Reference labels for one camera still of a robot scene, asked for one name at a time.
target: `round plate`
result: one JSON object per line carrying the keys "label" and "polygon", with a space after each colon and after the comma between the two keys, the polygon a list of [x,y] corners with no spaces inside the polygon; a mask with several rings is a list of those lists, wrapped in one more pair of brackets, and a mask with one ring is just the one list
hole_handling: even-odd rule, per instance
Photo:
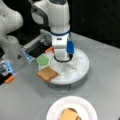
{"label": "round plate", "polygon": [[73,59],[67,63],[54,60],[54,54],[51,51],[43,55],[49,58],[49,62],[46,66],[39,66],[39,70],[49,66],[59,74],[50,81],[52,84],[68,85],[75,83],[86,76],[90,67],[87,55],[77,48],[75,48]]}
{"label": "round plate", "polygon": [[77,111],[82,120],[98,120],[93,106],[83,98],[68,96],[57,100],[49,109],[46,120],[59,120],[62,112],[72,108]]}

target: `food item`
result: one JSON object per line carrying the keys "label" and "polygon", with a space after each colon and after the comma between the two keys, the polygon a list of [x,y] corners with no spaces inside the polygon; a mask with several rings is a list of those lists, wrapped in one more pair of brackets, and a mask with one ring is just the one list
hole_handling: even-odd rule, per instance
{"label": "food item", "polygon": [[77,112],[73,109],[66,109],[62,113],[61,117],[59,120],[82,120]]}
{"label": "food item", "polygon": [[49,82],[51,79],[54,79],[55,77],[58,76],[58,73],[50,67],[42,69],[37,74],[40,78],[42,78],[46,82]]}

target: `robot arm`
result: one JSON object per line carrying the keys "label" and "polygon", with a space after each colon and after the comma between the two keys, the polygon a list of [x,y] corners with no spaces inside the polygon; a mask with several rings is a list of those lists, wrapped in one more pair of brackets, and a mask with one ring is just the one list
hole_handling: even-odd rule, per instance
{"label": "robot arm", "polygon": [[14,72],[26,65],[27,60],[18,39],[7,34],[19,29],[22,25],[22,16],[17,11],[8,8],[3,0],[0,0],[0,45],[5,53],[4,59],[11,62]]}
{"label": "robot arm", "polygon": [[70,40],[67,0],[42,0],[33,4],[31,12],[36,23],[50,26],[55,59],[58,62],[70,61],[74,50],[71,53],[67,51]]}

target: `table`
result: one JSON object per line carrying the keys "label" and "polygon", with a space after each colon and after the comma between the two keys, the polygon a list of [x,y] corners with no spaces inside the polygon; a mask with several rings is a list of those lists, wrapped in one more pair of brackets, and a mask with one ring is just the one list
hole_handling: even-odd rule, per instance
{"label": "table", "polygon": [[9,85],[0,87],[0,120],[45,120],[59,98],[79,96],[96,109],[99,120],[120,117],[120,49],[72,33],[76,48],[90,60],[88,78],[78,89],[59,92],[48,88],[36,75],[33,61]]}

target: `white plate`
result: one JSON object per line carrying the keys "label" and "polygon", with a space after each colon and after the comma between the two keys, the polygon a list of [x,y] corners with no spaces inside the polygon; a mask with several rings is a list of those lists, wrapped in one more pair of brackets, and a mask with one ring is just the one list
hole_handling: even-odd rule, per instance
{"label": "white plate", "polygon": [[68,96],[57,100],[49,109],[46,120],[58,120],[62,112],[67,109],[75,109],[82,120],[98,120],[93,106],[83,98]]}

